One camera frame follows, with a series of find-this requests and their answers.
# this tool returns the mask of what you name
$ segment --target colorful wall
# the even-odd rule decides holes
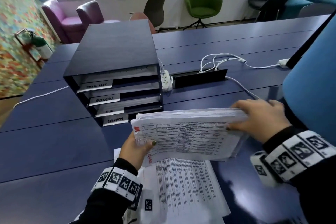
[[[31,28],[54,49],[57,39],[34,0],[0,0],[0,98],[23,94],[40,68],[14,38],[22,28]],[[39,59],[36,50],[31,54]]]

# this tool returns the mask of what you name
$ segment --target teal chair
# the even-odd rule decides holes
[[[187,6],[188,13],[197,18],[198,21],[194,22],[190,26],[184,28],[183,30],[194,26],[197,23],[196,29],[199,24],[202,25],[202,28],[206,28],[205,24],[201,19],[210,18],[217,15],[222,8],[223,0],[184,0],[185,5]]]

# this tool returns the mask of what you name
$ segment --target green oxygen tank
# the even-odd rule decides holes
[[[34,45],[43,60],[49,59],[53,53],[47,41],[41,36],[33,34],[31,36],[31,44]]]

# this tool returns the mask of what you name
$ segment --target black sleeve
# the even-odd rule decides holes
[[[270,154],[282,142],[303,132],[293,126],[283,129],[264,145]],[[291,179],[300,194],[300,204],[309,224],[333,223],[336,196],[336,155],[307,168]]]
[[[135,167],[123,158],[117,158],[113,167],[119,167],[133,175],[138,174]],[[113,191],[96,189],[87,200],[84,212],[77,221],[71,222],[71,224],[121,224],[122,217],[131,204],[130,200]]]

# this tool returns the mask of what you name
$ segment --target document on table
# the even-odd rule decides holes
[[[243,133],[227,131],[228,123],[247,118],[233,108],[197,109],[138,114],[131,120],[139,145],[157,144],[147,154],[143,166],[166,158],[223,160],[237,153]]]
[[[115,159],[120,149],[115,149]],[[141,167],[141,198],[153,200],[152,211],[127,210],[124,224],[133,219],[141,224],[223,224],[229,207],[209,161],[168,158],[150,167]]]

